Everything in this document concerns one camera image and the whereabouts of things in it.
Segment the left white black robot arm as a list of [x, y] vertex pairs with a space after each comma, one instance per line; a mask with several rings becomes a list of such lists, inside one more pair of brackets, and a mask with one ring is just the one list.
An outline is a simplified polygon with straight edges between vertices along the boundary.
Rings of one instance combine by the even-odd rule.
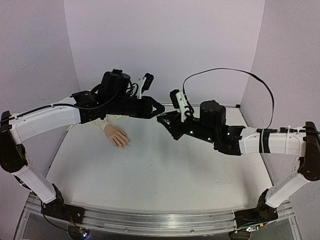
[[146, 73], [132, 92], [131, 77], [120, 69], [104, 73], [101, 83], [91, 90], [80, 91], [63, 100], [27, 112], [5, 111], [0, 119], [0, 166], [14, 175], [40, 200], [56, 218], [64, 218], [67, 206], [59, 189], [31, 166], [23, 143], [34, 136], [70, 125], [85, 124], [108, 115], [152, 119], [165, 107], [151, 96], [154, 76]]

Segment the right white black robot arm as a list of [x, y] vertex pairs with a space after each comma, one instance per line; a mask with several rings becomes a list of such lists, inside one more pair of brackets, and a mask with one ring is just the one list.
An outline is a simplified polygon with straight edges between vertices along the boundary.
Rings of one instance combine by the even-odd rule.
[[185, 104], [177, 102], [174, 108], [157, 116], [174, 140], [188, 135], [212, 143], [214, 150], [230, 156], [284, 154], [298, 158], [298, 168], [261, 195], [258, 210], [276, 209], [301, 187], [320, 179], [320, 133], [311, 121], [296, 128], [252, 128], [227, 125], [226, 108], [214, 100], [200, 104], [198, 118]]

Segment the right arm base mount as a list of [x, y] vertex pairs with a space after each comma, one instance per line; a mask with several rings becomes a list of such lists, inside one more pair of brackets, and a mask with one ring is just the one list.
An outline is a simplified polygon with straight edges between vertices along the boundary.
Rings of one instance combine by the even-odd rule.
[[260, 202], [254, 208], [237, 210], [234, 213], [236, 230], [246, 229], [247, 227], [267, 224], [279, 218], [276, 208], [268, 206], [265, 202]]

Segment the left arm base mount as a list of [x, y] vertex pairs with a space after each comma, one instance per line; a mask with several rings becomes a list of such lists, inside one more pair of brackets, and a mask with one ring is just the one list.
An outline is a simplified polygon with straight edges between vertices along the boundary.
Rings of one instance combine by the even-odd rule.
[[60, 198], [57, 198], [49, 203], [42, 202], [41, 213], [46, 217], [81, 224], [84, 219], [85, 209], [80, 206], [66, 204]]

